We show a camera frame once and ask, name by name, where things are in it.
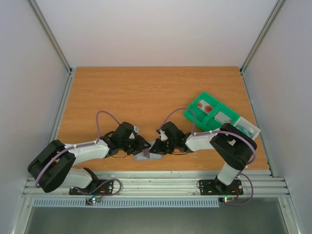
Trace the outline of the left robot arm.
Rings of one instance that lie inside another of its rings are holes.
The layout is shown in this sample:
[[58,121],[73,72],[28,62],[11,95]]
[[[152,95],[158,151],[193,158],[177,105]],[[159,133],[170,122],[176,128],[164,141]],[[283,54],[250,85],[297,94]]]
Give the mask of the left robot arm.
[[51,141],[28,165],[27,171],[35,179],[35,187],[50,193],[61,185],[77,187],[83,194],[98,190],[98,177],[88,168],[75,169],[76,164],[92,159],[103,159],[119,151],[137,155],[150,148],[150,143],[137,133],[138,128],[128,122],[116,130],[90,142],[63,144]]

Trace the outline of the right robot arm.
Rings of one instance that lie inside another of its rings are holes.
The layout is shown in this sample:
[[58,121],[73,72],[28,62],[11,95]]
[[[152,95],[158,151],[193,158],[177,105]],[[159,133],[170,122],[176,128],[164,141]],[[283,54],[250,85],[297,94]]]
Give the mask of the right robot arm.
[[181,153],[215,150],[224,160],[213,182],[219,194],[228,192],[236,176],[256,159],[255,141],[229,123],[208,132],[183,133],[174,123],[167,122],[157,132],[159,138],[150,148],[152,154],[172,155],[176,150]]

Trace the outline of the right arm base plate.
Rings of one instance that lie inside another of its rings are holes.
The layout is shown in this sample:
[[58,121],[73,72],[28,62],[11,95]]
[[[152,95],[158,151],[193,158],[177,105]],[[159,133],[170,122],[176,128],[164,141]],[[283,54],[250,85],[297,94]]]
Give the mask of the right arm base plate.
[[214,179],[202,179],[196,183],[200,195],[243,195],[241,180],[235,179],[230,185],[224,185]]

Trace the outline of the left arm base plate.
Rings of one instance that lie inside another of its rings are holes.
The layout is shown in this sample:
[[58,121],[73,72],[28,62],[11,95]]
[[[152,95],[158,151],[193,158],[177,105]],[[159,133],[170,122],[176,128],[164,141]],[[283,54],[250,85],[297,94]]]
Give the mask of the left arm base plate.
[[69,195],[111,195],[113,193],[113,188],[113,180],[99,179],[92,181],[86,188],[70,188]]

